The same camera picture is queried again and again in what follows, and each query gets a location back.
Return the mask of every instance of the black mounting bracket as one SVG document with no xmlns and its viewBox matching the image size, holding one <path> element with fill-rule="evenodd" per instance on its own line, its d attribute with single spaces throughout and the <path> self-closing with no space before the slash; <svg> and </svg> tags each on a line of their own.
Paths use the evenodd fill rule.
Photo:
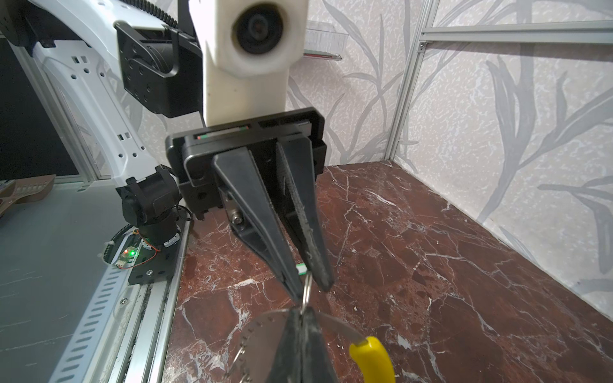
<svg viewBox="0 0 613 383">
<path fill-rule="evenodd" d="M 185 234 L 182 232 L 185 228 L 185 220 L 179 214 L 176 214 L 176 211 L 173 211 L 173 213 L 173 223 L 175 227 L 179 228 L 178 233 L 182 237 Z M 132 268 L 128 277 L 128 284 L 145 284 L 172 278 L 181 251 L 181 238 L 168 247 L 159 246 L 156 248 L 159 249 L 157 254 L 153 249 L 144 247 L 140 249 L 139 256 L 134 261 L 136 266 Z"/>
<path fill-rule="evenodd" d="M 0 32 L 32 56 L 36 43 L 55 48 L 55 40 L 81 40 L 70 28 L 28 0 L 0 0 Z"/>
<path fill-rule="evenodd" d="M 202 108 L 202 51 L 195 37 L 169 26 L 137 31 L 122 21 L 115 29 L 128 93 L 169 118 Z"/>
<path fill-rule="evenodd" d="M 211 167 L 214 155 L 246 146 L 274 201 L 280 194 L 276 182 L 276 140 L 296 133 L 309 138 L 314 173 L 321 174 L 327 150 L 322 140 L 324 117 L 313 107 L 169 135 L 166 157 L 189 209 L 203 219 L 209 209 L 223 207 Z"/>
</svg>

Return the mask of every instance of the gray floor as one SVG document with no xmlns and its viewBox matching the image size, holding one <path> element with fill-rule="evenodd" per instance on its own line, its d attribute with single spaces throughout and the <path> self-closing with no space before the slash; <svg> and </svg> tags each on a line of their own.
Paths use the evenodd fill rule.
<svg viewBox="0 0 613 383">
<path fill-rule="evenodd" d="M 126 223 L 110 181 L 58 184 L 0 218 L 0 381 L 47 382 Z"/>
</svg>

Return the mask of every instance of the wallpaper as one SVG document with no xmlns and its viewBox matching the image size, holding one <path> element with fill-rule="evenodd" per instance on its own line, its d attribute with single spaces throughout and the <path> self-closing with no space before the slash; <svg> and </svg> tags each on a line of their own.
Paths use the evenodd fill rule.
<svg viewBox="0 0 613 383">
<path fill-rule="evenodd" d="M 397 162 L 613 317 L 613 47 L 431 44 L 410 107 Z"/>
<path fill-rule="evenodd" d="M 531 21 L 518 20 L 525 10 Z M 440 0 L 434 26 L 613 20 L 611 0 Z"/>
<path fill-rule="evenodd" d="M 177 17 L 177 0 L 153 1 Z M 326 118 L 326 164 L 378 161 L 384 156 L 421 0 L 310 0 L 308 19 L 349 34 L 341 61 L 302 58 L 290 69 L 286 110 L 315 106 Z M 143 108 L 116 76 L 105 71 L 148 150 L 167 164 L 164 140 L 170 133 L 201 127 L 198 113 L 166 118 Z M 83 127 L 101 174 L 104 157 Z"/>
</svg>

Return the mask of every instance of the red wire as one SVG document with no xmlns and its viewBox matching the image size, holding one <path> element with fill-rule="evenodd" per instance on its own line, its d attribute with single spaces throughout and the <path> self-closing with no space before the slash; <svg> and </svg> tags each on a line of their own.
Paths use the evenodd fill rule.
<svg viewBox="0 0 613 383">
<path fill-rule="evenodd" d="M 132 265 L 132 266 L 130 266 L 130 267 L 120 267 L 120 266 L 117 266 L 117 268 L 120 268 L 120 269 L 122 269 L 122 270 L 128 270 L 128 269 L 131 269 L 132 267 L 136 267 L 136 266 L 141 266 L 141 265 L 144 265 L 145 263 L 149 262 L 151 259 L 154 259 L 154 258 L 155 258 L 155 256 L 156 256 L 156 255 L 158 255 L 158 253 L 159 253 L 159 250 L 158 250 L 158 249 L 156 249 L 156 248 L 154 248 L 154 247 L 153 247 L 153 245 L 152 245 L 151 243 L 149 243 L 149 242 L 148 242 L 148 241 L 145 239 L 145 237 L 143 237 L 143 236 L 142 236 L 142 235 L 139 233 L 138 229 L 137 229 L 137 230 L 135 230 L 135 231 L 134 231 L 134 233 L 138 234 L 138 235 L 141 237 L 141 239 L 142 239 L 142 240 L 143 240 L 143 241 L 144 241 L 144 242 L 145 242 L 147 245 L 149 245 L 149 247 L 151 247 L 152 249 L 154 249 L 154 250 L 155 250 L 155 253 L 153 254 L 153 257 L 149 258 L 148 260 L 146 260 L 146 261 L 144 261 L 144 262 L 139 263 L 138 265 Z"/>
</svg>

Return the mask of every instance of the camera lens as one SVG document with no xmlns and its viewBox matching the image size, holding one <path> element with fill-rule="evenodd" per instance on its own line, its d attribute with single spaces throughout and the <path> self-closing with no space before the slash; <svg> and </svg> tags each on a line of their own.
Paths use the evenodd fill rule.
<svg viewBox="0 0 613 383">
<path fill-rule="evenodd" d="M 281 40 L 283 20 L 276 6 L 259 4 L 237 20 L 235 36 L 239 46 L 252 55 L 270 52 Z"/>
</svg>

